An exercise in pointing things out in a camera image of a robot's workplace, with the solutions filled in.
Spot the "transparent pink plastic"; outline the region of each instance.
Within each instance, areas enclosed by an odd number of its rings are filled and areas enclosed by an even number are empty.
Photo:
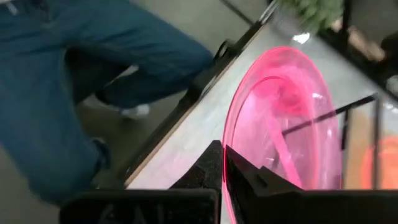
[[[342,154],[335,116],[285,138],[282,135],[283,130],[333,110],[313,62],[295,48],[276,47],[262,54],[239,84],[229,108],[223,145],[257,168],[265,166],[302,189],[339,189]],[[225,172],[223,190],[227,195]]]

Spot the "white table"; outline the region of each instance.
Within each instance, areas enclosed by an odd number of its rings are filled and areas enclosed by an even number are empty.
[[[164,139],[160,149],[129,184],[128,189],[167,189],[195,163],[209,143],[222,140],[226,115],[242,77],[264,51],[281,45],[294,45],[307,54],[322,72],[335,108],[382,92],[361,72],[317,37],[298,44],[265,25],[244,52],[226,69],[214,87]],[[385,128],[398,133],[398,109],[392,104],[384,110]],[[222,223],[229,223],[225,209]]]

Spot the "green plant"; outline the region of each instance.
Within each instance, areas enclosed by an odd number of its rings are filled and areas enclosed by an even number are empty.
[[[310,32],[330,27],[343,13],[344,0],[278,0],[279,5],[293,11],[302,28]]]

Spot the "blue jeans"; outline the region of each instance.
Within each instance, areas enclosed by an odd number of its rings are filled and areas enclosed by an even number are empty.
[[[212,56],[128,0],[34,2],[13,1],[17,13],[0,4],[0,143],[33,192],[62,203],[90,188],[102,161],[75,114],[64,65],[68,46],[139,66],[138,74],[104,90],[122,108],[186,89]]]

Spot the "white sneaker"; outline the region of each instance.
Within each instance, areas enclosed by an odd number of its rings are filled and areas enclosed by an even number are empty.
[[[149,105],[138,105],[135,108],[131,109],[122,109],[118,108],[117,106],[107,105],[103,103],[95,95],[91,95],[88,97],[84,102],[84,105],[94,108],[94,109],[107,109],[111,111],[116,111],[124,117],[131,118],[131,119],[142,119],[145,118],[150,111]]]

